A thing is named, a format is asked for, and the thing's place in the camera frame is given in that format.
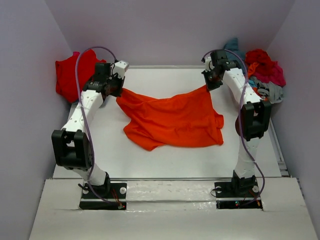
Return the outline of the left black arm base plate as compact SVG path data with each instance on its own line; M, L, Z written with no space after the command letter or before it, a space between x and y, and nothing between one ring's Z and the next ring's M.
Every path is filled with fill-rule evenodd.
M96 190L96 196L85 182L78 184L81 188L79 208L81 210L125 211L127 209L127 183L112 181L109 192Z

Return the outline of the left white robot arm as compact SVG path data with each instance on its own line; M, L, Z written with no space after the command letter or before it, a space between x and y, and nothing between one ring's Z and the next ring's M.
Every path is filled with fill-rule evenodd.
M71 117L51 135L56 165L77 173L86 182L84 189L101 198L110 194L111 181L109 174L95 163L89 126L108 96L121 95L128 68L125 61L97 63Z

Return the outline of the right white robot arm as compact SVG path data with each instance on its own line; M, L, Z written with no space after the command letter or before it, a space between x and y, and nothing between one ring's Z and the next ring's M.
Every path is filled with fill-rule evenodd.
M259 187L256 172L262 170L256 161L261 138L269 128L272 104L263 100L250 86L249 73L245 63L236 53L227 49L211 50L204 54L205 64L202 75L207 91L213 91L223 84L231 90L238 103L235 129L239 136L239 151L232 178L219 182L214 187L215 197L254 198L260 197L263 187Z

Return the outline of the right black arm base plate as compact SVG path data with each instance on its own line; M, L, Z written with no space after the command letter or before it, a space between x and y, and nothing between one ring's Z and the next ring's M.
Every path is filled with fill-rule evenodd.
M215 198L218 210L239 210L239 209L263 209L259 193L258 183L245 189L243 192L236 193L232 189L229 181L218 181L214 183L214 188L210 194Z

